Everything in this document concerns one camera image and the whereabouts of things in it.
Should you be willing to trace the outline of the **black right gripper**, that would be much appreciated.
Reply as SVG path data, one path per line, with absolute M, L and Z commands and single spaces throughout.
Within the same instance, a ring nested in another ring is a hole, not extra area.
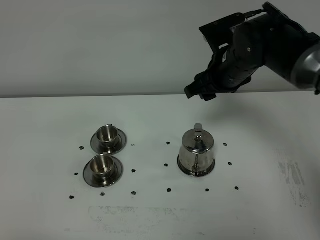
M 199 96 L 206 102 L 217 97 L 216 93 L 231 93 L 251 81 L 251 76 L 263 63 L 263 40 L 261 24 L 254 20 L 233 27 L 231 44 L 221 45 L 212 55 L 205 72 L 194 77 L 184 88 L 188 99 Z

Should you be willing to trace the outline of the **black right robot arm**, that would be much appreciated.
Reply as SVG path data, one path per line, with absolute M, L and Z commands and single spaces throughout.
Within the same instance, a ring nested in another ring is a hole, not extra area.
M 300 90 L 320 93 L 320 38 L 306 31 L 274 5 L 234 13 L 202 26 L 200 32 L 213 55 L 184 92 L 205 101 L 234 93 L 252 75 L 267 67 Z

